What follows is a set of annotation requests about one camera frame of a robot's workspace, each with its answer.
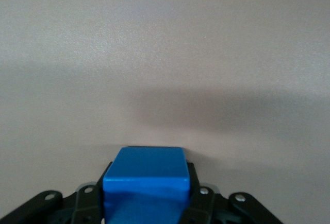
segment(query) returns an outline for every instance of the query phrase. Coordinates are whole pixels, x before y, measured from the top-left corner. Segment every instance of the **blue cube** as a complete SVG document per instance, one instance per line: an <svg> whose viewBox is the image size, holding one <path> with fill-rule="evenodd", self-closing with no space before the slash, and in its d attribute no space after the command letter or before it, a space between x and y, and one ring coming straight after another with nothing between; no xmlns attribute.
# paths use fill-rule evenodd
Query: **blue cube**
<svg viewBox="0 0 330 224"><path fill-rule="evenodd" d="M182 148L122 148L103 178L106 224L176 224L189 189Z"/></svg>

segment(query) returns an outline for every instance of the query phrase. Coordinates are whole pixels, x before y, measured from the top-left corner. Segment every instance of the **gray surface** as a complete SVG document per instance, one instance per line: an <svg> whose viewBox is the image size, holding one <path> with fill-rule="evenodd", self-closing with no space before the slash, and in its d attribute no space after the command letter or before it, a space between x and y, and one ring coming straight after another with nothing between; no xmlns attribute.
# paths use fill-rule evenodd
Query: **gray surface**
<svg viewBox="0 0 330 224"><path fill-rule="evenodd" d="M330 0L0 0L0 216L126 145L330 219Z"/></svg>

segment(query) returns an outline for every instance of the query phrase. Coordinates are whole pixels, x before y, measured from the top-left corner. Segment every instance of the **blue object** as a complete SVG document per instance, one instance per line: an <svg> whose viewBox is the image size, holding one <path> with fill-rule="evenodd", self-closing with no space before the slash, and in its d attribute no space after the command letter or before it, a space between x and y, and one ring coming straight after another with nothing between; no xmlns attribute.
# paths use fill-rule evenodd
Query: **blue object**
<svg viewBox="0 0 330 224"><path fill-rule="evenodd" d="M189 189L182 148L122 148L103 178L106 224L176 224Z"/></svg>

